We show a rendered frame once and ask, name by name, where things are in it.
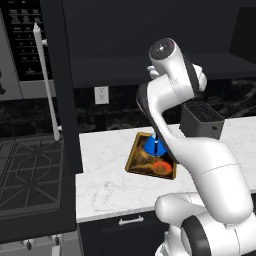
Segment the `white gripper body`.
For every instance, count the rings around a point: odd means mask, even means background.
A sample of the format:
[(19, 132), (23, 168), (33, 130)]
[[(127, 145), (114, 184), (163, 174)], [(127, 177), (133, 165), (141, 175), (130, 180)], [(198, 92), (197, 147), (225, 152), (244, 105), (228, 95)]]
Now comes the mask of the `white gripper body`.
[(152, 80), (154, 80), (160, 76), (160, 74), (156, 71), (154, 66), (148, 66), (147, 70), (148, 70), (149, 76), (151, 77)]

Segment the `blue kettle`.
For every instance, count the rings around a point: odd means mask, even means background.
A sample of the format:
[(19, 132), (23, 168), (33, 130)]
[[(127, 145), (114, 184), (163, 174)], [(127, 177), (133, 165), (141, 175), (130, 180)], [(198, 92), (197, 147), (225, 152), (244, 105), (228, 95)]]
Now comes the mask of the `blue kettle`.
[(166, 149), (162, 145), (162, 142), (158, 138), (156, 133), (153, 133), (145, 141), (144, 151), (151, 156), (159, 157), (166, 153)]

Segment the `dark cabinet door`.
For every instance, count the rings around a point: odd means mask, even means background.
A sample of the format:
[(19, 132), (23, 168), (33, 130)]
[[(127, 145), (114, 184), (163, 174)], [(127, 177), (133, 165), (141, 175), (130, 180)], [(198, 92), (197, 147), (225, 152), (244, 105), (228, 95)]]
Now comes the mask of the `dark cabinet door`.
[(256, 64), (256, 7), (239, 9), (229, 52)]
[(83, 172), (70, 56), (62, 0), (40, 0), (66, 158), (73, 174)]

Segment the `brown patterned tray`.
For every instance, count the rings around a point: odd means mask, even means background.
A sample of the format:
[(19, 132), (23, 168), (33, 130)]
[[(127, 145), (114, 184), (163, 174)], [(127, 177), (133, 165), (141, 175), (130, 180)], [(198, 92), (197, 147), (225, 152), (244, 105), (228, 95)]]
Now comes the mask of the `brown patterned tray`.
[(174, 180), (177, 164), (167, 152), (162, 156), (155, 157), (144, 151), (145, 141), (150, 135), (145, 132), (137, 133), (125, 170), (130, 173)]

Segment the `dark grey toaster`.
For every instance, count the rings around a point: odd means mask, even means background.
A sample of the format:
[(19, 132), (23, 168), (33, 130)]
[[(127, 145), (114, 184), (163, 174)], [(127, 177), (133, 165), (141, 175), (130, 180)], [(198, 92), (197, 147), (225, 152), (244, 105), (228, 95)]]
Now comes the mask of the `dark grey toaster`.
[(182, 107), (179, 129), (186, 137), (209, 137), (219, 139), (225, 119), (209, 104), (188, 102)]

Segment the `black microwave oven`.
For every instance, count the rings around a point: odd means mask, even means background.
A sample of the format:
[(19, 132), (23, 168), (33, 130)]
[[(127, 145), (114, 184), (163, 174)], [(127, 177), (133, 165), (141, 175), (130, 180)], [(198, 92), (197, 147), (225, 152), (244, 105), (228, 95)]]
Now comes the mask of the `black microwave oven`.
[(45, 38), (39, 0), (0, 0), (3, 29), (12, 56), (11, 70), (18, 90), (13, 92), (19, 99), (46, 98), (39, 55), (33, 28), (37, 24)]

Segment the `black stove with hob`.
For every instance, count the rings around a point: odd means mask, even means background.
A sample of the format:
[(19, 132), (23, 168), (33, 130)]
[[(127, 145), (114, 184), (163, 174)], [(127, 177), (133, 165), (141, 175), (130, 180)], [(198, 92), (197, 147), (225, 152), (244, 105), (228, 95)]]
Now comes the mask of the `black stove with hob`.
[[(56, 245), (52, 235), (62, 234)], [(33, 239), (28, 250), (23, 241)], [(0, 140), (0, 256), (82, 256), (75, 213), (75, 175), (64, 140)]]

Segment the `dark drawer front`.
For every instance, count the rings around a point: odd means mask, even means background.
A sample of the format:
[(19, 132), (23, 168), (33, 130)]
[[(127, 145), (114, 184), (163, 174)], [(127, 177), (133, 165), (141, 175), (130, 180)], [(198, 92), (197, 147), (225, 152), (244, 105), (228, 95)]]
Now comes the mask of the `dark drawer front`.
[[(144, 222), (119, 226), (118, 222), (144, 217)], [(154, 211), (122, 215), (78, 224), (84, 256), (155, 256), (169, 225)]]

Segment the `dark wall cabinet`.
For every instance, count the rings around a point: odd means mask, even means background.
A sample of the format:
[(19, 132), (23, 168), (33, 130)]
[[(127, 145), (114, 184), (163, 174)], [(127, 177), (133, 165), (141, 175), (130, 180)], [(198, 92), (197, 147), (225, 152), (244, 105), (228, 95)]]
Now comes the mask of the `dark wall cabinet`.
[(256, 0), (62, 0), (74, 86), (148, 80), (149, 48), (172, 38), (210, 80), (256, 75), (229, 52), (241, 7)]

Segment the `white wall outlet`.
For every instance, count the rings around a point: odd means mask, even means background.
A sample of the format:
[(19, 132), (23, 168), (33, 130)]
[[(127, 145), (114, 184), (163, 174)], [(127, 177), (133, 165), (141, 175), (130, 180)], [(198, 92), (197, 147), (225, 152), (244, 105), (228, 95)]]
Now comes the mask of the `white wall outlet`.
[(108, 104), (109, 103), (109, 90), (107, 86), (95, 87), (95, 104)]

